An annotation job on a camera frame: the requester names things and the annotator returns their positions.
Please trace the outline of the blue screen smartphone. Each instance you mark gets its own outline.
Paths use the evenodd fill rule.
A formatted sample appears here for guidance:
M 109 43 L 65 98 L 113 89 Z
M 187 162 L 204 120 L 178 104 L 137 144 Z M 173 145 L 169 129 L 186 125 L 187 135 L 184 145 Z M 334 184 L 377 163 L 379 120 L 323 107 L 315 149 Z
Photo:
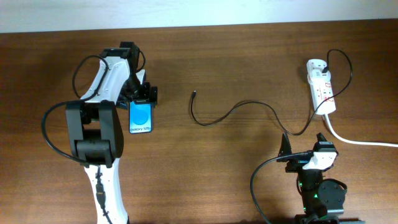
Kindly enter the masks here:
M 131 134 L 150 133 L 152 131 L 152 105 L 131 102 L 129 106 L 129 132 Z

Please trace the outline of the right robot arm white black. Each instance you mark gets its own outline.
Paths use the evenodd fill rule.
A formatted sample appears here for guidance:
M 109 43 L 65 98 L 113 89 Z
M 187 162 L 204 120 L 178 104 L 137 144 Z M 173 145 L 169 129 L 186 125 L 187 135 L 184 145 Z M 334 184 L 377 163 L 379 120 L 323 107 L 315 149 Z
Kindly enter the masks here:
M 326 179 L 323 173 L 333 167 L 339 155 L 334 144 L 322 133 L 312 150 L 293 153 L 288 135 L 284 133 L 277 162 L 286 163 L 286 173 L 296 173 L 296 187 L 302 198 L 304 213 L 296 215 L 295 223 L 339 223 L 347 185 L 336 179 Z

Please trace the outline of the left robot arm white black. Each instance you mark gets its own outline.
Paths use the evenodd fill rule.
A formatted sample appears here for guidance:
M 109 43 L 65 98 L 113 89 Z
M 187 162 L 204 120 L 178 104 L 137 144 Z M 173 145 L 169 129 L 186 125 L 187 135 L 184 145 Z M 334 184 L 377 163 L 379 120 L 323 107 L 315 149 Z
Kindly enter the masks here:
M 104 49 L 89 90 L 65 108 L 72 156 L 90 180 L 98 223 L 129 223 L 119 182 L 124 135 L 117 109 L 128 110 L 130 133 L 152 131 L 158 89 L 138 65 L 143 57 L 134 42 Z

